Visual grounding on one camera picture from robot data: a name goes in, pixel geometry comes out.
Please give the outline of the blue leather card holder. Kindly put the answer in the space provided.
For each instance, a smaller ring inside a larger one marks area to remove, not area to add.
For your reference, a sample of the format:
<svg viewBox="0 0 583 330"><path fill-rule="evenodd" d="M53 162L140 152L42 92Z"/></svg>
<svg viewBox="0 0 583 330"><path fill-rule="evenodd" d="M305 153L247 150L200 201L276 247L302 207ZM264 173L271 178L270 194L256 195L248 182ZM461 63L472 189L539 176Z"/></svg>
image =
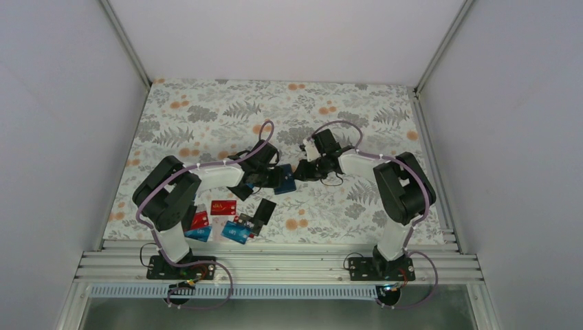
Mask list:
<svg viewBox="0 0 583 330"><path fill-rule="evenodd" d="M297 187L294 179L292 165L282 164L280 166L276 166L275 169L278 169L281 172L282 182L278 187L274 188L274 194L283 195L296 191Z"/></svg>

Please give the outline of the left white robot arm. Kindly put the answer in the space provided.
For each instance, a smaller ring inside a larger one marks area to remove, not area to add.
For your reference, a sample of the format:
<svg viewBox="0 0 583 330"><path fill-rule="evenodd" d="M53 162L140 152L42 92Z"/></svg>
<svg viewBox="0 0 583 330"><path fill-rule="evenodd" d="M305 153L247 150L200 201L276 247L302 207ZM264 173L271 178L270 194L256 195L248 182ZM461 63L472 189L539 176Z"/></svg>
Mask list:
<svg viewBox="0 0 583 330"><path fill-rule="evenodd" d="M183 278L191 269L191 248L182 222L189 216L197 193L227 188L244 201L256 188L278 188L283 183L279 158L275 146L259 140L251 150L219 162L185 166L170 155L153 169L133 193L132 201L137 206L137 221L153 233L165 258L164 269L173 278Z"/></svg>

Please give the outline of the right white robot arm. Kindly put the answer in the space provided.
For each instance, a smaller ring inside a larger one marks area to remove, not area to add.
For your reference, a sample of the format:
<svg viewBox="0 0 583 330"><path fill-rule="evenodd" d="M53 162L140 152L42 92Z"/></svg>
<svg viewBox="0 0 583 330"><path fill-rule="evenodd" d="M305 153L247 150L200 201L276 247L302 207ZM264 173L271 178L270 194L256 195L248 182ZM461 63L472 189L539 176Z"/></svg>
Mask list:
<svg viewBox="0 0 583 330"><path fill-rule="evenodd" d="M327 175L352 175L376 183L380 200L389 221L375 246L379 254L372 262L374 275L388 280L399 270L398 258L404 254L413 227L428 216L428 208L437 199L435 190L413 153L396 156L374 155L341 147L330 130L325 129L303 140L294 178L315 182Z"/></svg>

